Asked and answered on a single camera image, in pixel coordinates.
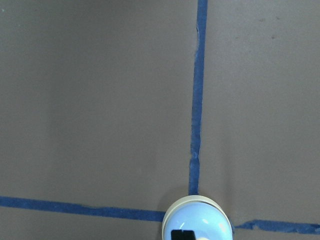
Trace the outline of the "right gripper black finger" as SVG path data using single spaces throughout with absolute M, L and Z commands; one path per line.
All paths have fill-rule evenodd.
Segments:
M 195 240 L 193 230 L 173 229 L 170 235 L 171 240 Z

